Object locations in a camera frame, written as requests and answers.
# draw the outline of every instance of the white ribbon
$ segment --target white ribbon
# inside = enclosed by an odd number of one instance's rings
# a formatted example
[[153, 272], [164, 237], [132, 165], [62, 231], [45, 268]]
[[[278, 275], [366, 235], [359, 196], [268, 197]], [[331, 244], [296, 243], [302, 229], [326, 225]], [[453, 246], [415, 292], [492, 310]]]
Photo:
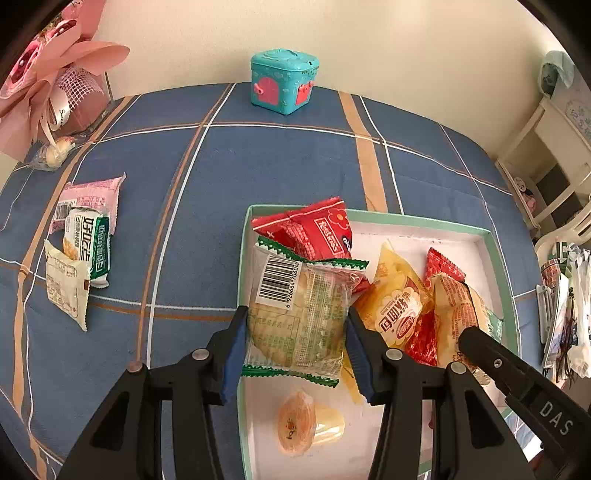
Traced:
[[[51, 111], [50, 108], [53, 110], [53, 114], [56, 118], [55, 123], [47, 121], [47, 118], [51, 118], [49, 113]], [[70, 104], [68, 103], [68, 97], [61, 88], [55, 86], [50, 93], [49, 102], [47, 102], [47, 111], [41, 114], [40, 121], [43, 133], [45, 133], [45, 136], [54, 147], [56, 146], [56, 141], [51, 132], [55, 132], [63, 127], [69, 118]]]

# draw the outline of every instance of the red candy wrapper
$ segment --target red candy wrapper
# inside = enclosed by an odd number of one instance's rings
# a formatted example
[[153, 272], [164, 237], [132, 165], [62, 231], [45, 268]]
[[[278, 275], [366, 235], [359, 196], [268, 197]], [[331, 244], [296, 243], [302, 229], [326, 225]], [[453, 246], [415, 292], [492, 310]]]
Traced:
[[[431, 247], [427, 253], [424, 282], [427, 288], [431, 288], [431, 276], [437, 273], [445, 273], [457, 281], [464, 281], [466, 278], [466, 274], [456, 264]], [[433, 309], [419, 316], [413, 336], [405, 345], [405, 351], [421, 364], [437, 366], [437, 330]]]
[[431, 277], [437, 273], [445, 273], [457, 281], [466, 279], [466, 274], [455, 263], [431, 247], [427, 253], [427, 271], [424, 282], [427, 288], [431, 288]]
[[437, 366], [437, 331], [435, 310], [419, 315], [412, 337], [404, 346], [407, 355], [416, 362]]
[[252, 220], [252, 228], [308, 260], [351, 258], [353, 232], [345, 203], [332, 197], [301, 210]]

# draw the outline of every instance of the red flower logo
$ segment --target red flower logo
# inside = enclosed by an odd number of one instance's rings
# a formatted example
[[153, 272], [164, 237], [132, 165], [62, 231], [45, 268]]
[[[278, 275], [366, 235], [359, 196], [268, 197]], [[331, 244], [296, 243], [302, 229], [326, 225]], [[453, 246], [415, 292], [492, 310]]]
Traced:
[[329, 210], [329, 222], [333, 225], [339, 225], [341, 230], [349, 229], [349, 221], [347, 220], [347, 212], [344, 208], [332, 208]]

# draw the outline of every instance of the bed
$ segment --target bed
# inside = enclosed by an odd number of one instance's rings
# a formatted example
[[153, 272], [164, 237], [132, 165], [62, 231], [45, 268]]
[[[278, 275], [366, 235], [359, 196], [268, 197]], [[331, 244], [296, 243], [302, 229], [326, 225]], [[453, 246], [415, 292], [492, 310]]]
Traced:
[[[47, 299], [43, 240], [65, 182], [123, 173], [110, 285], [91, 291], [84, 333]], [[510, 278], [520, 354], [540, 368], [541, 277], [503, 178], [470, 139], [393, 106], [315, 87], [309, 105], [282, 116], [252, 105], [249, 83], [123, 98], [59, 171], [12, 173], [2, 221], [21, 190], [0, 233], [0, 423], [39, 478], [54, 478], [130, 361], [177, 362], [228, 325], [253, 204], [339, 195], [349, 208], [490, 230]], [[49, 240], [61, 245], [61, 232]], [[225, 477], [242, 479], [235, 403], [213, 421]], [[514, 415], [507, 421], [525, 445], [531, 432]], [[170, 423], [165, 405], [167, 480]]]

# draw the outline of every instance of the snack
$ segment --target snack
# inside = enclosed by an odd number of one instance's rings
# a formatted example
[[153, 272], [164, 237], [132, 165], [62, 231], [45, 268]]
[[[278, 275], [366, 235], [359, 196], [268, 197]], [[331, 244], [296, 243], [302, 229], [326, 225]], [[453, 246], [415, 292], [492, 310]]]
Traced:
[[242, 373], [295, 375], [336, 386], [343, 325], [368, 262], [312, 262], [260, 236], [253, 251], [250, 332]]
[[458, 339], [468, 327], [477, 326], [490, 335], [489, 317], [482, 298], [465, 283], [445, 274], [431, 278], [435, 294], [435, 320], [437, 327], [437, 363], [447, 367], [450, 362], [464, 363], [481, 385], [490, 378], [476, 369], [461, 353]]
[[332, 197], [301, 210], [255, 218], [251, 225], [308, 260], [351, 258], [353, 233], [345, 208], [343, 200]]
[[345, 420], [334, 408], [321, 405], [303, 392], [296, 392], [279, 409], [277, 435], [286, 455], [299, 456], [312, 445], [339, 440]]
[[64, 231], [64, 253], [72, 260], [88, 262], [92, 287], [108, 287], [107, 273], [111, 266], [109, 218], [92, 209], [70, 210]]
[[430, 300], [412, 267], [384, 243], [374, 283], [353, 306], [366, 328], [380, 332], [389, 347], [402, 348]]
[[425, 271], [425, 286], [427, 288], [431, 288], [431, 277], [438, 273], [445, 273], [457, 281], [466, 279], [466, 274], [455, 263], [431, 247], [427, 252], [427, 269]]
[[437, 328], [433, 309], [418, 316], [414, 333], [404, 346], [404, 351], [420, 364], [437, 366]]
[[119, 202], [119, 188], [125, 180], [125, 173], [116, 179], [93, 181], [81, 185], [71, 182], [60, 193], [56, 211], [49, 225], [49, 233], [62, 230], [66, 224], [66, 217], [72, 208], [92, 208], [98, 212], [106, 212], [109, 216], [111, 235], [115, 233], [117, 223], [117, 205]]
[[68, 153], [76, 145], [84, 142], [83, 137], [61, 137], [55, 145], [43, 145], [31, 160], [31, 165], [37, 170], [56, 171], [67, 158]]
[[72, 260], [45, 240], [47, 298], [86, 329], [90, 289], [88, 262]]

